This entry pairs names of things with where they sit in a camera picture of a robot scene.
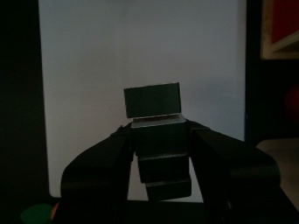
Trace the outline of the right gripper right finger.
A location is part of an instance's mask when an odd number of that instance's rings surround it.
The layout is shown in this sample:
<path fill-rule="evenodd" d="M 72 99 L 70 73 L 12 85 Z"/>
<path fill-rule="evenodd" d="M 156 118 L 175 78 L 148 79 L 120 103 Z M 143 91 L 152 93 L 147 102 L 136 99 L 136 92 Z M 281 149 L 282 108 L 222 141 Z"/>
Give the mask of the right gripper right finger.
<path fill-rule="evenodd" d="M 207 224 L 299 224 L 277 161 L 202 124 L 190 121 L 189 126 Z"/>

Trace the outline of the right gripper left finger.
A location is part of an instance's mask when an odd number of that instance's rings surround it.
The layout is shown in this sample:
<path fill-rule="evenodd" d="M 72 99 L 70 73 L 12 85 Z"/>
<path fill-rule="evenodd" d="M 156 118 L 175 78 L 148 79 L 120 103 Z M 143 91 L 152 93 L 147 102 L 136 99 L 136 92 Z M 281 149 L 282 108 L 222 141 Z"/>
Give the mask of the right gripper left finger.
<path fill-rule="evenodd" d="M 127 224 L 130 133 L 131 124 L 120 126 L 66 167 L 52 224 Z"/>

